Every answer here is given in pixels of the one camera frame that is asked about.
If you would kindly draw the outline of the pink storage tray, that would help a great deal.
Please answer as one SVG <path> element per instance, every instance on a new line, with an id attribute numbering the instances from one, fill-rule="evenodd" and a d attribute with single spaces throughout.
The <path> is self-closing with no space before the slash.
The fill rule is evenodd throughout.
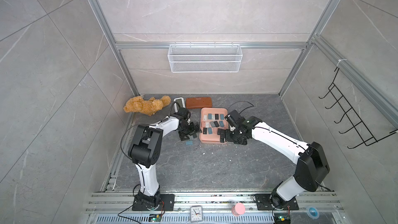
<path id="1" fill-rule="evenodd" d="M 212 120 L 208 120 L 208 114 L 212 114 Z M 215 114 L 219 115 L 219 119 L 216 120 L 215 119 Z M 200 134 L 200 141 L 202 143 L 207 143 L 207 144 L 221 144 L 224 143 L 225 141 L 221 141 L 220 140 L 220 134 L 219 134 L 219 129 L 223 129 L 223 130 L 227 130 L 229 128 L 229 124 L 226 121 L 226 119 L 221 120 L 220 119 L 220 114 L 224 114 L 224 117 L 226 117 L 226 115 L 228 114 L 227 109 L 224 108 L 202 108 L 201 109 L 201 118 L 200 118 L 200 128 L 202 133 Z M 207 121 L 203 120 L 203 116 L 207 115 Z M 224 127 L 214 127 L 212 128 L 210 125 L 211 121 L 223 121 L 224 123 Z M 205 128 L 205 123 L 209 122 L 209 128 L 212 128 L 212 134 L 208 134 L 208 128 L 207 128 L 207 134 L 203 134 L 203 128 Z"/>

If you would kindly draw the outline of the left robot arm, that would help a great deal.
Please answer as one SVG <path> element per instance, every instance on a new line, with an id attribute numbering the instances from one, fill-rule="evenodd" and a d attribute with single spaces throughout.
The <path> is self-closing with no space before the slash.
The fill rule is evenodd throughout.
<path id="1" fill-rule="evenodd" d="M 191 113 L 182 97 L 172 103 L 170 110 L 176 112 L 170 112 L 159 122 L 141 123 L 128 128 L 125 134 L 132 128 L 136 130 L 127 152 L 122 148 L 124 136 L 119 144 L 123 155 L 135 164 L 140 177 L 140 189 L 134 196 L 135 202 L 143 204 L 149 210 L 155 210 L 162 203 L 155 166 L 161 153 L 163 137 L 177 131 L 181 141 L 188 141 L 197 138 L 201 133 L 199 124 L 190 120 Z"/>

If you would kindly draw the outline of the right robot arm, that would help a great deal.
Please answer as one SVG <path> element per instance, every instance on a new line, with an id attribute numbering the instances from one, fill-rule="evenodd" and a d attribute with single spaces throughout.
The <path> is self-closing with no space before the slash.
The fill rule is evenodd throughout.
<path id="1" fill-rule="evenodd" d="M 254 139 L 280 152 L 296 165 L 294 174 L 273 189 L 269 197 L 273 208 L 283 209 L 297 195 L 305 191 L 315 192 L 329 174 L 330 166 L 319 143 L 296 140 L 255 116 L 246 119 L 236 110 L 229 112 L 225 120 L 230 125 L 224 131 L 227 142 L 247 145 L 248 139 Z"/>

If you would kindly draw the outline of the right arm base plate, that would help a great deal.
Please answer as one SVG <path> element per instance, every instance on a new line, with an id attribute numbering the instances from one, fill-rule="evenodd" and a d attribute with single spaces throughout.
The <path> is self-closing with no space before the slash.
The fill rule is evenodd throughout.
<path id="1" fill-rule="evenodd" d="M 272 194 L 254 194 L 253 200 L 257 205 L 259 211 L 271 211 L 271 210 L 291 210 L 298 211 L 299 206 L 296 198 L 294 197 L 290 201 L 284 201 L 278 196 Z"/>

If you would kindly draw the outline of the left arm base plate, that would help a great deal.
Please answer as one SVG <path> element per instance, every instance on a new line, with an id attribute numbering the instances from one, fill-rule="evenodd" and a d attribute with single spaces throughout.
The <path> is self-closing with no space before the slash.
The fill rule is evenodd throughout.
<path id="1" fill-rule="evenodd" d="M 174 194 L 160 194 L 153 197 L 136 195 L 132 211 L 172 211 L 175 204 Z"/>

